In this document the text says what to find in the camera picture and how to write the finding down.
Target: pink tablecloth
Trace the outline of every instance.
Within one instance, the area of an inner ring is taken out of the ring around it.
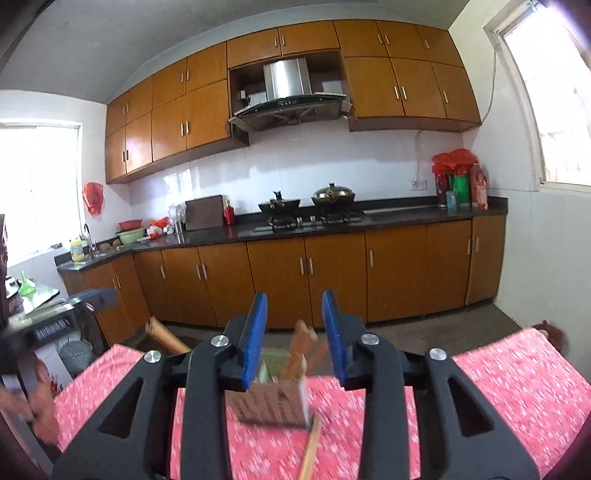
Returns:
[[[115,345],[56,398],[61,450],[142,353]],[[455,357],[535,460],[543,477],[562,457],[591,411],[591,386],[536,330]],[[356,479],[363,430],[363,391],[345,392],[336,379],[309,379],[310,405],[323,428],[313,478]],[[406,389],[411,478],[420,476],[412,390]],[[173,427],[171,477],[179,479],[184,390]],[[236,480],[295,479],[308,433],[246,426],[227,411]]]

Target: range hood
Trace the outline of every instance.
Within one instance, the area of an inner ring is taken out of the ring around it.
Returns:
[[[247,132],[318,120],[349,111],[344,93],[313,93],[306,59],[280,60],[263,67],[267,101],[240,110],[230,123]]]

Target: backsplash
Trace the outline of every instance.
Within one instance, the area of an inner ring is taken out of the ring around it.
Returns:
[[[283,198],[310,196],[329,182],[356,200],[434,195],[431,157],[463,147],[462,135],[423,132],[418,138],[419,177],[427,190],[411,190],[417,171],[417,131],[349,132],[347,120],[316,122],[251,134],[251,146],[169,168],[130,186],[133,218],[161,218],[168,206],[222,194],[237,213],[281,190]]]

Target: silver screw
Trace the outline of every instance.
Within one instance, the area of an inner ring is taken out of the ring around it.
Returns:
[[[447,358],[447,353],[443,348],[431,348],[429,350],[429,356],[433,358],[433,360],[445,360]]]
[[[160,362],[161,358],[162,354],[157,350],[150,350],[149,352],[146,352],[146,354],[144,355],[144,360],[147,361],[149,364],[155,364],[157,362]]]
[[[379,336],[375,333],[364,333],[361,336],[361,343],[365,345],[377,345],[379,343]]]
[[[212,338],[212,345],[213,346],[221,347],[221,346],[226,346],[229,343],[230,343],[230,339],[225,335],[216,335],[215,337]]]

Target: kitchen cabinet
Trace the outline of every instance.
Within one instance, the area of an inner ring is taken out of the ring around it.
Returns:
[[[406,116],[445,118],[439,85],[429,61],[391,59]]]
[[[127,92],[117,97],[107,105],[107,120],[105,136],[115,133],[125,126],[127,110]]]
[[[227,42],[228,68],[281,56],[279,31],[263,30]]]
[[[187,58],[186,92],[225,80],[227,76],[226,42],[223,42]]]
[[[330,20],[279,27],[279,37],[283,55],[340,47],[335,26]]]
[[[472,259],[466,305],[496,297],[505,250],[505,216],[472,219]]]
[[[344,60],[355,116],[404,116],[400,90],[388,58]]]
[[[431,61],[455,65],[456,67],[464,66],[452,36],[447,30],[417,25],[417,31],[423,39],[423,44]]]
[[[390,58],[429,60],[423,40],[414,24],[378,20],[378,28]]]
[[[388,57],[375,20],[335,20],[343,57]]]
[[[185,94],[186,74],[187,59],[179,60],[156,72],[154,75],[154,108],[165,105]]]
[[[425,225],[365,232],[368,321],[423,314],[426,302]]]
[[[480,123],[480,113],[464,68],[433,63],[447,118]]]
[[[125,127],[125,165],[130,173],[152,163],[152,112]]]
[[[227,80],[188,93],[185,103],[187,148],[230,137]]]
[[[246,244],[199,247],[202,276],[217,325],[249,312],[255,297]]]
[[[464,305],[472,251],[471,236],[470,220],[427,225],[425,314]]]
[[[127,318],[133,330],[136,330],[150,319],[150,312],[146,304],[134,259],[131,255],[115,258],[111,262],[115,274],[116,289],[121,296]]]
[[[106,181],[118,179],[126,173],[125,125],[105,140]]]
[[[177,314],[168,319],[216,326],[205,277],[200,270],[202,262],[197,247],[162,250],[162,259],[171,295],[169,303],[174,304]]]
[[[311,236],[305,239],[312,318],[323,327],[322,294],[331,289],[342,312],[367,320],[365,234]]]
[[[85,273],[85,279],[89,288],[114,288],[118,291],[111,264],[92,268]],[[111,345],[127,340],[134,333],[135,329],[128,319],[121,297],[113,308],[102,310],[97,317],[100,328]]]
[[[299,319],[312,325],[303,238],[248,242],[252,281],[267,294],[268,328],[292,329]]]
[[[150,314],[161,321],[178,321],[180,315],[171,300],[172,289],[160,250],[134,253],[134,263]]]
[[[125,105],[125,122],[127,124],[152,111],[153,94],[154,75],[139,82],[127,92],[127,104]]]
[[[187,149],[184,96],[152,111],[152,155],[154,161]]]

